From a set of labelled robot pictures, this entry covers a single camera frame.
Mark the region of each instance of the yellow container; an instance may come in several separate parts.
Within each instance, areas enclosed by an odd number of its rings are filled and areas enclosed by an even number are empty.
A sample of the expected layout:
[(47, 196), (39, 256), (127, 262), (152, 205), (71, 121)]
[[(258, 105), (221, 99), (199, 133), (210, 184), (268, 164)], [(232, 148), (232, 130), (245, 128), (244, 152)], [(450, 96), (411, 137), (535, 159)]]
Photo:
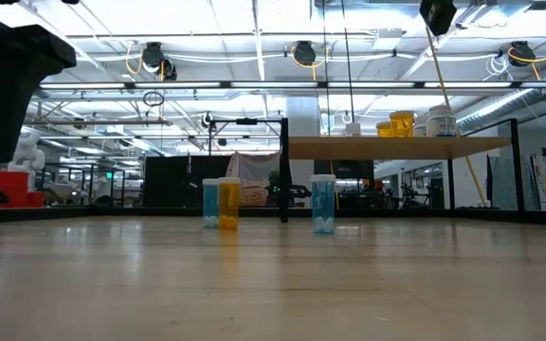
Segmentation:
[(389, 115), (391, 119), (391, 129), (395, 137), (413, 137), (414, 136), (414, 112), (398, 111)]
[(393, 130), (389, 121), (376, 124), (376, 130), (378, 131), (378, 137), (393, 137)]
[(220, 178), (218, 195), (218, 228), (236, 230), (239, 226), (239, 204), (241, 200), (239, 178)]

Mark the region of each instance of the blue cup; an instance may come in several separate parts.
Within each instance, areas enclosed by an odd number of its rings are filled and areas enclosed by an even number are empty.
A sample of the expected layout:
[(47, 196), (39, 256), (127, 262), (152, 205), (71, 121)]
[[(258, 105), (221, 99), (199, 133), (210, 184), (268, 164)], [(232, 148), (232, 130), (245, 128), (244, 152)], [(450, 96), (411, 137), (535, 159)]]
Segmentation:
[(218, 228), (218, 179), (204, 179), (204, 227)]
[(334, 197), (337, 178), (322, 174), (311, 176), (311, 207), (313, 211), (313, 231), (315, 233), (334, 233)]

